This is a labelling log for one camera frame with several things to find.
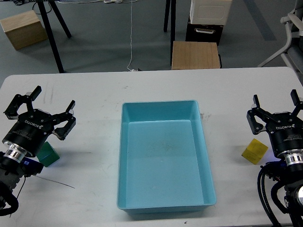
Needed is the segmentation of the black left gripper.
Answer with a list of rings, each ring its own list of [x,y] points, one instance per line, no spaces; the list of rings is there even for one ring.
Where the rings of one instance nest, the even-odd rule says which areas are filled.
[[[76,124],[73,111],[75,107],[74,100],[70,102],[65,112],[53,115],[53,122],[50,119],[50,113],[40,109],[34,110],[32,102],[35,101],[41,91],[42,88],[37,86],[29,95],[16,94],[4,111],[8,119],[18,120],[4,137],[2,143],[18,145],[27,152],[27,157],[35,157],[51,133],[59,140],[65,140]],[[23,104],[27,106],[27,113],[19,115],[18,109]],[[64,126],[54,129],[54,126],[63,122],[65,123]]]

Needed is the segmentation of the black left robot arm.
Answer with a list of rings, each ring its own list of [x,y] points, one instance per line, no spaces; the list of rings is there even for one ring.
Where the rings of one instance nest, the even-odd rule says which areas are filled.
[[[37,86],[33,92],[25,95],[16,94],[5,115],[16,123],[2,140],[8,146],[6,152],[0,154],[0,214],[10,215],[17,211],[19,203],[13,195],[13,189],[20,178],[28,178],[41,173],[43,164],[34,161],[47,138],[54,134],[65,140],[76,124],[73,116],[75,101],[71,101],[63,113],[50,114],[34,109],[32,102],[42,89]]]

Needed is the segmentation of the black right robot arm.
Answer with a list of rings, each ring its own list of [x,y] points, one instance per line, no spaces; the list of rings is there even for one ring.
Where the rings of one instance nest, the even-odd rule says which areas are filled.
[[[265,131],[277,158],[261,166],[257,179],[261,204],[274,227],[281,224],[269,205],[265,177],[276,181],[270,191],[273,203],[289,215],[294,227],[303,225],[303,121],[298,117],[303,102],[295,89],[291,91],[291,98],[295,106],[292,112],[271,114],[260,107],[258,96],[254,95],[254,104],[247,112],[252,133]]]

